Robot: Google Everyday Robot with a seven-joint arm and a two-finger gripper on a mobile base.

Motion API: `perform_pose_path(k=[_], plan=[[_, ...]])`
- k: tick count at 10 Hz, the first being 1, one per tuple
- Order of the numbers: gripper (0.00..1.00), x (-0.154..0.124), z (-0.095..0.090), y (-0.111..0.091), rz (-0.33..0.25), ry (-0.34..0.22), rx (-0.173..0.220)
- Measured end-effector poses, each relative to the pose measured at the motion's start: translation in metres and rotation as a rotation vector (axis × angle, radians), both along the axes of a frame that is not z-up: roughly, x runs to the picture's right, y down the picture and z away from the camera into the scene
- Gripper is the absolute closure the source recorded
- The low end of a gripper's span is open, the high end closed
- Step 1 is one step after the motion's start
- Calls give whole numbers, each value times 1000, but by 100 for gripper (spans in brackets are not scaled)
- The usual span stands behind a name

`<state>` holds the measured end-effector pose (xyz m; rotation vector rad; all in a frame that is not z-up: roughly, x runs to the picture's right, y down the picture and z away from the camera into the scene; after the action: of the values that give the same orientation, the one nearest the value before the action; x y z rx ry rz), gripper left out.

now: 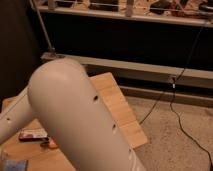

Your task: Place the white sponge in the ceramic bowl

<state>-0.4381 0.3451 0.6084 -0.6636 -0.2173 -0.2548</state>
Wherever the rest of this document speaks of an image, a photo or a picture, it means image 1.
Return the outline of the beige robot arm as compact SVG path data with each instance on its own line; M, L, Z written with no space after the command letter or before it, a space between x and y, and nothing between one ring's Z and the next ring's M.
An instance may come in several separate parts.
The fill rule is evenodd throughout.
M146 171L84 67L58 59L37 68L0 113L0 144L37 119L77 171Z

